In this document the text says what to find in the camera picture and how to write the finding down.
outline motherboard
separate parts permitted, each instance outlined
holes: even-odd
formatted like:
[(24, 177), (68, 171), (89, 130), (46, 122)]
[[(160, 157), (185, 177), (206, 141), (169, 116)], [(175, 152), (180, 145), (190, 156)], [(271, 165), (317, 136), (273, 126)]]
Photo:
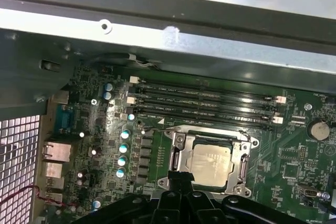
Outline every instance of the motherboard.
[(64, 92), (46, 187), (71, 207), (54, 206), (49, 223), (129, 194), (149, 199), (168, 189), (170, 170), (193, 173), (194, 188), (218, 200), (241, 195), (308, 223), (329, 219), (319, 203), (334, 190), (333, 96), (104, 65), (78, 67)]

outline cpu socket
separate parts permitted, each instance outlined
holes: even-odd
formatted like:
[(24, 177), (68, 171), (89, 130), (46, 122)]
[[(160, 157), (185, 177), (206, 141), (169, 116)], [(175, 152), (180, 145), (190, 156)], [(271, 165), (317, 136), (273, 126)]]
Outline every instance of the cpu socket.
[[(194, 175), (195, 190), (209, 191), (214, 198), (225, 195), (250, 197), (246, 188), (246, 174), (250, 150), (259, 140), (245, 132), (180, 125), (165, 129), (172, 140), (169, 169)], [(157, 181), (169, 188), (167, 177)]]

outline green circuit board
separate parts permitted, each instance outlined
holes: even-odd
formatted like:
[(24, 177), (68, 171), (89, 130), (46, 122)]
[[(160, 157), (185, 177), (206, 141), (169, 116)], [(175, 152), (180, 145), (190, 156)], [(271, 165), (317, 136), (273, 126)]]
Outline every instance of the green circuit board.
[[(130, 84), (130, 76), (145, 82)], [(113, 85), (112, 97), (108, 100), (103, 97), (107, 83)], [(175, 88), (160, 88), (163, 83)], [(151, 86), (152, 95), (145, 96), (145, 100), (158, 101), (160, 98), (160, 105), (152, 106), (148, 102), (138, 107), (138, 102), (129, 103), (129, 87), (147, 86)], [(236, 96), (232, 106), (242, 102), (247, 104), (251, 113), (264, 106), (265, 115), (276, 111), (276, 116), (282, 120), (272, 123), (254, 117), (250, 119), (251, 113), (217, 115), (215, 109), (204, 112), (200, 106), (194, 106), (196, 103), (190, 102), (186, 104), (191, 104), (192, 111), (175, 107), (175, 104), (194, 99), (195, 93), (183, 90), (183, 87), (214, 94), (229, 92)], [(182, 90), (180, 95), (169, 100), (170, 93), (178, 90)], [(260, 101), (260, 97), (281, 97), (286, 101), (265, 102)], [(258, 109), (248, 105), (244, 99), (255, 99)], [(59, 105), (59, 108), (59, 121), (62, 122), (65, 111), (71, 120), (66, 122), (66, 126), (57, 124), (55, 133), (73, 136), (85, 133), (85, 136), (73, 145), (74, 153), (62, 193), (63, 201), (67, 203), (78, 201), (80, 194), (80, 206), (75, 212), (65, 209), (51, 223), (70, 222), (89, 214), (94, 210), (94, 201), (99, 201), (103, 207), (129, 193), (150, 196), (157, 188), (157, 180), (167, 176), (169, 169), (172, 141), (159, 130), (185, 124), (242, 130), (260, 140), (258, 148), (251, 150), (248, 163), (246, 186), (252, 192), (250, 199), (310, 223), (323, 223), (329, 218), (329, 214), (319, 210), (317, 203), (329, 202), (330, 199), (314, 199), (312, 206), (307, 206), (296, 186), (303, 183), (320, 192), (330, 195), (333, 192), (336, 105), (326, 102), (324, 94), (142, 68), (81, 66), (76, 69), (69, 88), (68, 104)], [(129, 118), (130, 110), (135, 118)], [(309, 134), (308, 128), (315, 120), (328, 125), (330, 132), (326, 139), (316, 140)], [(146, 128), (159, 130), (151, 133), (151, 142), (144, 149), (142, 138)], [(130, 134), (127, 139), (120, 137), (125, 131)], [(124, 154), (120, 153), (122, 144), (128, 148)], [(101, 148), (101, 153), (91, 155), (90, 151), (96, 147)], [(117, 176), (120, 156), (126, 157), (122, 178)], [(139, 167), (144, 168), (140, 176)], [(85, 187), (76, 184), (77, 173), (82, 169), (87, 169), (94, 178), (89, 178)]]

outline perforated metal panel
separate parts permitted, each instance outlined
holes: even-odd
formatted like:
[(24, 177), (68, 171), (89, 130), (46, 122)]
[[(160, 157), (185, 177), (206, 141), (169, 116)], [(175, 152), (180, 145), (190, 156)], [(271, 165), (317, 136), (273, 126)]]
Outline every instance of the perforated metal panel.
[[(0, 122), (0, 200), (34, 183), (40, 116)], [(1, 206), (0, 224), (30, 221), (31, 189), (16, 195)]]

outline red wire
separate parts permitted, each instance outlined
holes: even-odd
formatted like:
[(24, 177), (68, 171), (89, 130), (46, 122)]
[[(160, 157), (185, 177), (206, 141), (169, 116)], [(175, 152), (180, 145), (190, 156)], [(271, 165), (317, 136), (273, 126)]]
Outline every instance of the red wire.
[(54, 200), (54, 199), (51, 199), (51, 198), (48, 198), (48, 197), (42, 197), (40, 196), (40, 188), (38, 186), (35, 186), (35, 185), (31, 185), (31, 186), (25, 186), (23, 188), (21, 188), (19, 191), (11, 194), (11, 195), (8, 195), (6, 198), (4, 198), (1, 202), (0, 202), (0, 206), (2, 206), (4, 203), (6, 203), (7, 201), (9, 201), (10, 199), (14, 198), (16, 195), (24, 192), (26, 189), (35, 189), (35, 195), (36, 195), (36, 198), (38, 199), (41, 199), (41, 200), (44, 200), (45, 202), (48, 202), (48, 203), (56, 203), (58, 205), (61, 205), (63, 207), (67, 207), (67, 206), (75, 206), (75, 204), (65, 204), (61, 201), (57, 201), (57, 200)]

